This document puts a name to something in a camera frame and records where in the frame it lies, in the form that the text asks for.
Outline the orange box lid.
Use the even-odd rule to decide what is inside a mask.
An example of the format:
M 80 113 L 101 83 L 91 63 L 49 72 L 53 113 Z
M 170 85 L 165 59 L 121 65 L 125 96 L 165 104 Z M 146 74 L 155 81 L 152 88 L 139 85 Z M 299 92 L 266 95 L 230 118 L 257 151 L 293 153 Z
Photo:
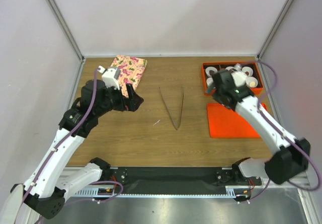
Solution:
M 241 116 L 218 103 L 207 104 L 211 138 L 261 138 Z

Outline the metal tongs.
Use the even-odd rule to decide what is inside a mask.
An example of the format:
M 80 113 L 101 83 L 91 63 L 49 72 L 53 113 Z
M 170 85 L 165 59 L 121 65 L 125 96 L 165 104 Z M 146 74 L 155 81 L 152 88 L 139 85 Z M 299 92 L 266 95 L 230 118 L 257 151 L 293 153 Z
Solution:
M 182 122 L 184 105 L 184 87 L 159 87 L 160 97 L 175 130 L 179 130 Z

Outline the orange chocolate box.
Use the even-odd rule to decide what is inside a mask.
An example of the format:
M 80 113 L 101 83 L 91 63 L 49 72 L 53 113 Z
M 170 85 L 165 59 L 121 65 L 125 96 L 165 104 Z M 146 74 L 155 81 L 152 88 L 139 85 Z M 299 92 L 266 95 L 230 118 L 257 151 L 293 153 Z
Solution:
M 255 61 L 236 61 L 236 62 L 205 62 L 201 67 L 201 78 L 204 89 L 204 94 L 210 83 L 212 83 L 211 73 L 216 73 L 220 70 L 230 70 L 239 64 L 243 73 L 247 75 L 246 83 L 252 91 L 258 95 L 263 89 L 263 83 L 259 69 Z

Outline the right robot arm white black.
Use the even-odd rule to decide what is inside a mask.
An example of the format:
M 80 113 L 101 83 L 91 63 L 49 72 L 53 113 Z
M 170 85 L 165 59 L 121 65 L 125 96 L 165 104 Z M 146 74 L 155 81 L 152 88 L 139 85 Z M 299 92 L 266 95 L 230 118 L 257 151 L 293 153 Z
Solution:
M 250 177 L 262 177 L 280 185 L 307 170 L 310 143 L 305 138 L 297 139 L 267 112 L 247 86 L 246 75 L 242 71 L 224 69 L 211 77 L 212 83 L 205 92 L 246 120 L 272 154 L 267 161 L 241 160 L 231 173 L 234 183 L 242 185 Z

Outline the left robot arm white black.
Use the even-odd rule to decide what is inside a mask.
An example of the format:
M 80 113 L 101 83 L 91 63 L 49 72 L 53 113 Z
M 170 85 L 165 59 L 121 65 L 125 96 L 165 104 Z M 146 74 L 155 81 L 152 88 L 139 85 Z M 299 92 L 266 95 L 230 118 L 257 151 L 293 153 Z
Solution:
M 120 89 L 107 87 L 102 80 L 90 80 L 81 89 L 68 109 L 56 132 L 53 143 L 41 164 L 24 183 L 23 203 L 46 219 L 54 218 L 67 200 L 89 184 L 113 181 L 111 166 L 94 158 L 81 170 L 60 181 L 59 177 L 70 157 L 98 125 L 98 119 L 110 112 L 136 111 L 144 99 L 137 95 L 133 85 L 126 84 L 127 96 Z

